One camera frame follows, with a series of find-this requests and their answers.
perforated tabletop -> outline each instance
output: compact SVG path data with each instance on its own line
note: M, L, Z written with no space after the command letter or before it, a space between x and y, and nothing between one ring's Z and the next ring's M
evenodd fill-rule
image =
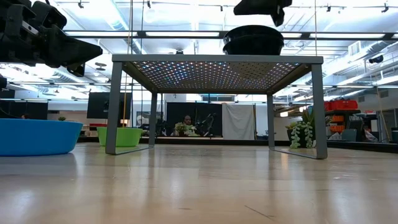
M123 70L157 93L275 93L322 64L322 57L114 55Z

metal table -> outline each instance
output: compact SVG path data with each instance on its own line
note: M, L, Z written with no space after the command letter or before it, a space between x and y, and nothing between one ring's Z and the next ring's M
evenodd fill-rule
M125 71L152 93L149 147L155 144L158 93L266 94L269 148L275 148L273 94L312 72L317 155L327 158L323 105L323 57L270 55L113 55L106 153L116 155L121 74Z

blue tub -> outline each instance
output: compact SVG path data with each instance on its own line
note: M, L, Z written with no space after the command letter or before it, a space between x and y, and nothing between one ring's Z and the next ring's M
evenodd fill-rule
M75 148L82 123L0 119L0 156L66 154Z

black bowl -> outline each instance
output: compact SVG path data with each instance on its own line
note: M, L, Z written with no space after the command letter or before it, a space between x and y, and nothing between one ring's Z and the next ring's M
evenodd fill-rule
M257 34L265 34L271 37L275 37L278 39L284 40L284 36L277 30L267 27L267 26L260 26L260 25L248 25L248 26L241 26L235 29L230 30L224 36L224 44L227 44L234 39L244 37L246 35L257 35Z
M228 42L223 52L226 55L280 55L283 39L269 35L246 35Z

ceiling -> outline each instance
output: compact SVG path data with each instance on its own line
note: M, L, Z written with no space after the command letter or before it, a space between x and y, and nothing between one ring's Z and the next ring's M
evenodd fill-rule
M97 38L81 37L81 40L101 46L104 54L86 64L84 78L74 78L65 70L58 70L59 73L62 73L62 77L69 78L69 80L65 79L68 80L67 82L106 83L111 79L112 54L126 54L127 52L131 53L131 51L135 54L174 54L176 50L183 50L185 54L223 54L223 42L220 39L134 39L134 47L130 49L127 47L126 39L104 39L100 36L101 31L104 30L121 31L128 30L131 27L130 0L82 1L82 8L78 5L79 2L80 0L50 0L50 4L55 6L68 19L68 24L64 30L96 31L94 34L98 35ZM398 32L398 23L396 22L398 1L388 1L389 10L382 12L382 10L385 10L384 4L386 3L382 0L319 0L317 7L314 7L313 0L293 0L293 4L284 9L285 22L279 27L273 25L270 16L235 16L233 7L238 2L238 0L158 0L149 1L149 7L146 0L133 1L132 29L145 31L222 31L243 25L259 24L276 28L281 32ZM396 51L394 42L389 42L388 47L382 49L385 55L390 55L382 65L364 64L364 58L375 56L378 52L370 52L371 54L362 55L356 60L348 58L348 46L355 42L355 40L285 40L282 55L323 56L325 59L323 65L324 85L375 84L367 80L369 76L353 82L341 83L365 73L366 71L361 69L366 66L377 68L394 62L393 53ZM361 47L366 52L375 42L362 41ZM101 67L104 69L103 71L98 71L96 68L99 68L99 66L95 63L103 63L106 66ZM24 69L32 70L32 72L19 75L12 74L12 72L7 74L10 74L9 78L15 82L49 82L40 74L42 73L40 70L26 67ZM47 72L55 74L56 71L48 68ZM309 74L297 80L295 84L309 85L310 80ZM131 78L128 77L127 82L131 83ZM29 85L12 85L10 88L26 89L26 86ZM29 87L31 90L37 88L37 85L31 86L34 86L33 88ZM83 94L87 95L85 92L88 91L109 91L109 87L86 86ZM277 94L278 97L285 95L292 95L294 98L310 95L310 88L286 88ZM77 97L84 98L85 96L79 94Z

